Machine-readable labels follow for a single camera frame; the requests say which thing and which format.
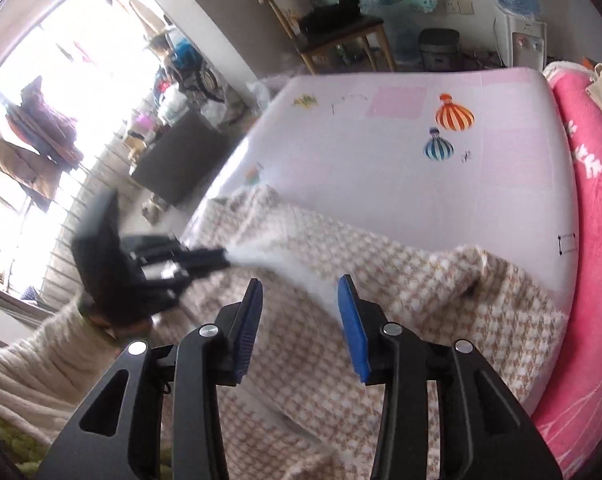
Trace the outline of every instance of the brown jacket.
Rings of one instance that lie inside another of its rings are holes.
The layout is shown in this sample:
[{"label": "brown jacket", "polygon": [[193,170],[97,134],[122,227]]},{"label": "brown jacket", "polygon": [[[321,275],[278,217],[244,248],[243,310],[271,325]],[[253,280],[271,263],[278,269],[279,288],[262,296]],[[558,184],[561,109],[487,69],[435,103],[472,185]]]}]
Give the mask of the brown jacket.
[{"label": "brown jacket", "polygon": [[54,199],[62,173],[49,158],[1,138],[0,171],[50,200]]}]

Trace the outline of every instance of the electrical outlet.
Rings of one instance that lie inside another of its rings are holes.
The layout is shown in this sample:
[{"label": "electrical outlet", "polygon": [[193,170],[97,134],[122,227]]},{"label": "electrical outlet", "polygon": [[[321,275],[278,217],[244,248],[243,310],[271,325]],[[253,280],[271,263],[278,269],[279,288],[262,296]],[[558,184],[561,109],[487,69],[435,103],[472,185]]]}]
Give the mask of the electrical outlet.
[{"label": "electrical outlet", "polygon": [[458,14],[459,2],[446,2],[446,12],[448,14]]},{"label": "electrical outlet", "polygon": [[475,13],[475,9],[472,6],[472,1],[470,0],[459,0],[457,5],[459,6],[459,12],[461,14],[470,15]]}]

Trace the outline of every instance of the pink bed sheet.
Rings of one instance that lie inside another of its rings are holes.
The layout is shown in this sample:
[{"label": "pink bed sheet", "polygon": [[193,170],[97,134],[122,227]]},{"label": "pink bed sheet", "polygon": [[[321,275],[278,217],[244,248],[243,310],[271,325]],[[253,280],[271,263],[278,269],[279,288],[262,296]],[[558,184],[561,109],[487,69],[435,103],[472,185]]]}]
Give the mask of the pink bed sheet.
[{"label": "pink bed sheet", "polygon": [[561,70],[550,81],[566,126],[579,199],[579,273],[568,330],[533,415],[565,478],[602,437],[602,112],[590,75]]}]

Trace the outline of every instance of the chair seat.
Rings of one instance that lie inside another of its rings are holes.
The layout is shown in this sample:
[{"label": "chair seat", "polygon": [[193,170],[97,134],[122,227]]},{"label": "chair seat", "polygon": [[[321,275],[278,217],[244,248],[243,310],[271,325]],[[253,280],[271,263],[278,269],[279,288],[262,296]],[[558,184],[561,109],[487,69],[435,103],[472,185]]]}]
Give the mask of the chair seat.
[{"label": "chair seat", "polygon": [[377,27],[377,25],[383,25],[383,20],[381,18],[361,14],[361,17],[359,17],[356,22],[350,23],[345,27],[337,28],[331,32],[326,32],[325,34],[317,34],[316,36],[311,36],[309,38],[305,37],[303,34],[297,34],[294,37],[293,42],[297,52],[299,54],[305,54],[306,52],[311,52],[326,46],[329,43],[333,43],[334,41],[338,42],[341,38],[351,36],[357,32],[362,32],[367,28]]}]

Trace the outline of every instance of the striped balloon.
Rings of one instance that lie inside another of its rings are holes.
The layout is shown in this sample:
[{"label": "striped balloon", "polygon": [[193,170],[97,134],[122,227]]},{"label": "striped balloon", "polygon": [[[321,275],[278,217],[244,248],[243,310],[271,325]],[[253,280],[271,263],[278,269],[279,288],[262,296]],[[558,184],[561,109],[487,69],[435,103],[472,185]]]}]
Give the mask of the striped balloon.
[{"label": "striped balloon", "polygon": [[441,94],[443,106],[437,112],[437,123],[447,130],[460,132],[475,124],[475,115],[464,106],[454,104],[449,94]]},{"label": "striped balloon", "polygon": [[423,149],[424,155],[430,160],[446,160],[454,154],[455,149],[452,144],[439,136],[438,128],[430,128],[430,135],[432,138]]}]

